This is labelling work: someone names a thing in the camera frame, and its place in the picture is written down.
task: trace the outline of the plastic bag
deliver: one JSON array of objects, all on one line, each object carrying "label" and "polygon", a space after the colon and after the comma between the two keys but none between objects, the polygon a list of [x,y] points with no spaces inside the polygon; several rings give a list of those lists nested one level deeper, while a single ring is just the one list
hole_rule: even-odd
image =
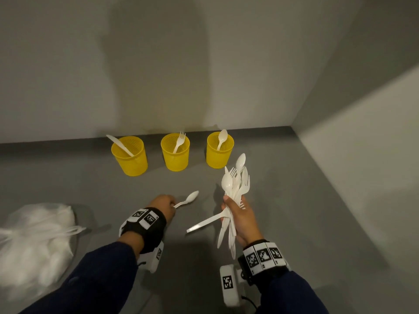
[{"label": "plastic bag", "polygon": [[73,257],[74,213],[64,204],[26,205],[13,212],[0,228],[0,286],[9,299],[36,297],[63,275]]}]

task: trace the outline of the person's left hand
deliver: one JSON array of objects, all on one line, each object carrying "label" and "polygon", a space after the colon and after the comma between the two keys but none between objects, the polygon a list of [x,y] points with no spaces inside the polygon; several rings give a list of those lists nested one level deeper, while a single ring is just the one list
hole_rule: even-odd
[{"label": "person's left hand", "polygon": [[176,213],[176,209],[173,208],[175,205],[176,199],[172,195],[159,195],[150,202],[148,207],[154,207],[161,211],[169,225]]}]

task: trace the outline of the yellow mesh basket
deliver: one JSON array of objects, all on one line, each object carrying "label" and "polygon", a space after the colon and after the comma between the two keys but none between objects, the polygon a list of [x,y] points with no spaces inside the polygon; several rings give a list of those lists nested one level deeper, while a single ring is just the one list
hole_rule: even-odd
[{"label": "yellow mesh basket", "polygon": [[213,132],[207,138],[207,164],[214,169],[221,169],[227,165],[234,146],[233,138],[231,135],[228,135],[227,140],[221,145],[220,150],[217,151],[219,134],[219,132]]},{"label": "yellow mesh basket", "polygon": [[128,176],[143,174],[148,168],[143,141],[138,137],[122,137],[119,141],[134,155],[130,157],[115,143],[112,145],[112,154],[117,159],[124,173]]},{"label": "yellow mesh basket", "polygon": [[185,169],[189,161],[190,142],[188,137],[185,137],[185,142],[178,148],[177,152],[173,153],[178,137],[179,133],[170,133],[164,136],[160,143],[166,166],[174,172]]}]

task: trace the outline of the black cable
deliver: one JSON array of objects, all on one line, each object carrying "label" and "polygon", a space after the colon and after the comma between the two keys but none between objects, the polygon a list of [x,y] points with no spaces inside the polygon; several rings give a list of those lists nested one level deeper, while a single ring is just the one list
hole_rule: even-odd
[{"label": "black cable", "polygon": [[250,300],[248,297],[245,297],[245,296],[242,295],[241,298],[242,298],[242,300],[246,300],[246,301],[249,301],[250,303],[252,303],[252,305],[255,307],[256,310],[258,309],[256,304],[254,304],[253,301]]}]

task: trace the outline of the cup rim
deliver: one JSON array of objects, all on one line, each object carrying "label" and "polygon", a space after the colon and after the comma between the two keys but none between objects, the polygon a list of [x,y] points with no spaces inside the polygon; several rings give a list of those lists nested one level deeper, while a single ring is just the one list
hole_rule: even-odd
[{"label": "cup rim", "polygon": [[163,140],[165,139],[165,137],[170,136],[170,135],[172,135],[172,134],[179,134],[179,133],[174,132],[174,133],[169,133],[169,134],[166,134],[166,135],[165,135],[165,136],[161,139],[161,141],[160,141],[160,146],[161,146],[161,149],[162,149],[164,152],[166,152],[166,153],[168,153],[168,154],[172,154],[172,155],[174,155],[174,156],[179,156],[179,155],[182,155],[182,154],[186,153],[186,151],[188,151],[188,150],[189,150],[189,147],[191,146],[191,141],[190,141],[190,140],[189,140],[189,138],[188,138],[188,137],[186,137],[186,136],[185,136],[185,142],[184,142],[184,143],[186,143],[186,140],[188,140],[189,145],[188,145],[188,147],[187,147],[185,150],[183,150],[182,152],[179,152],[179,153],[169,152],[169,151],[167,151],[167,150],[163,147],[162,143],[163,143]]},{"label": "cup rim", "polygon": [[121,142],[123,142],[121,139],[123,139],[123,138],[136,138],[136,139],[138,139],[138,140],[140,140],[141,141],[141,144],[142,144],[142,148],[139,150],[139,152],[138,153],[136,153],[136,154],[134,154],[134,156],[133,157],[130,157],[128,154],[127,154],[127,157],[119,157],[119,156],[117,156],[117,155],[115,155],[115,153],[113,152],[113,146],[115,145],[115,146],[117,146],[115,143],[113,143],[112,144],[112,147],[111,147],[111,152],[112,152],[112,155],[114,156],[114,157],[116,157],[116,158],[118,158],[118,159],[123,159],[123,160],[128,160],[128,159],[134,159],[134,158],[136,158],[137,156],[139,156],[143,151],[144,151],[144,141],[143,140],[141,140],[139,137],[136,137],[136,136],[126,136],[126,137],[120,137],[118,140],[119,141],[121,141]]},{"label": "cup rim", "polygon": [[213,150],[213,151],[215,151],[215,152],[219,152],[219,153],[227,153],[227,152],[229,152],[229,151],[231,151],[232,149],[233,149],[233,147],[234,147],[234,139],[233,139],[233,137],[231,136],[231,135],[229,135],[228,133],[227,133],[227,135],[231,138],[231,140],[233,141],[233,145],[231,146],[231,148],[229,148],[228,150],[224,150],[224,151],[217,151],[217,149],[216,148],[213,148],[211,145],[210,145],[210,143],[208,142],[208,139],[210,138],[210,136],[212,136],[213,134],[215,134],[215,133],[220,133],[221,131],[215,131],[215,132],[212,132],[208,137],[207,137],[207,147],[209,147],[211,150]]}]

